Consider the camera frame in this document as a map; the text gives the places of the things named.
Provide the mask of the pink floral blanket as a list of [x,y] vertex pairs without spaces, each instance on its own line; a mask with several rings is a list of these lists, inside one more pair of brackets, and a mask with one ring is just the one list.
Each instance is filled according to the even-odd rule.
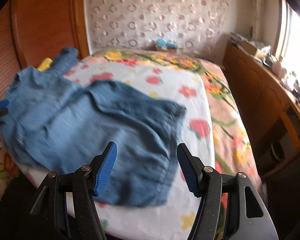
[[[143,50],[102,50],[83,60],[77,50],[63,49],[52,61],[65,77],[87,85],[116,80],[155,99],[168,98],[188,109],[183,141],[204,162],[223,174],[245,172],[263,193],[250,141],[228,82],[217,65],[188,56]],[[186,239],[199,199],[178,172],[168,201],[159,207],[122,207],[96,202],[104,230],[121,239]]]

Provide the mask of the bright window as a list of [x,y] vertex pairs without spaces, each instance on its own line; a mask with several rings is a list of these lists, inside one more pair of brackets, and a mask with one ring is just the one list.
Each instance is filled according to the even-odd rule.
[[300,16],[286,0],[280,0],[281,26],[276,56],[283,57],[282,65],[300,82]]

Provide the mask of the cardboard box on cabinet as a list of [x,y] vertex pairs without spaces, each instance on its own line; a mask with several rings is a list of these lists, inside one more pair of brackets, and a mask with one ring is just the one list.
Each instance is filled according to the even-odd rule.
[[266,52],[262,52],[252,44],[250,44],[248,41],[239,41],[237,45],[240,49],[243,49],[247,52],[247,54],[252,55],[257,58],[265,57],[267,54]]

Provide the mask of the circle patterned sheer curtain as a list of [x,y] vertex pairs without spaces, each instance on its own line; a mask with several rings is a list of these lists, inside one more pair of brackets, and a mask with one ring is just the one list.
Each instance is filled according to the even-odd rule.
[[231,33],[247,35],[252,0],[84,0],[89,51],[154,49],[158,39],[185,54],[218,59]]

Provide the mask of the yellow plush toy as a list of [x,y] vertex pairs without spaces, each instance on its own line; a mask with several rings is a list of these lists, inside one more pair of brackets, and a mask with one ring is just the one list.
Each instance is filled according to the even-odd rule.
[[50,68],[50,66],[51,66],[52,63],[53,63],[53,60],[52,60],[51,58],[47,57],[47,58],[45,58],[45,59],[41,62],[41,64],[38,66],[37,69],[38,69],[40,72],[44,72],[44,71],[46,71],[47,69]]

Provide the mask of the brown wooden wardrobe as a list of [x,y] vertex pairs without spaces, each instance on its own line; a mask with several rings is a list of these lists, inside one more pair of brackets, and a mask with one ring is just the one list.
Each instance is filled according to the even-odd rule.
[[0,100],[17,72],[64,47],[89,55],[84,0],[8,0],[0,11]]

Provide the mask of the blue denim pants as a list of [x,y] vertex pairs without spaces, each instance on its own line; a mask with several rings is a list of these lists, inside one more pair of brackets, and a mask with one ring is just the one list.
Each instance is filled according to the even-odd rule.
[[0,118],[11,156],[20,164],[67,174],[91,162],[112,141],[117,157],[98,200],[164,205],[177,170],[185,106],[113,80],[82,86],[65,78],[66,72],[58,64],[44,72],[27,67],[16,74],[5,94],[8,113]]

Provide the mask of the wooden window cabinet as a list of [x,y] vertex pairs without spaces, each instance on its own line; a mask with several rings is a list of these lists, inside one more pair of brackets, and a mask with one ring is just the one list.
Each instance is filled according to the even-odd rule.
[[258,172],[269,178],[300,156],[300,107],[270,71],[236,45],[227,44],[223,66]]

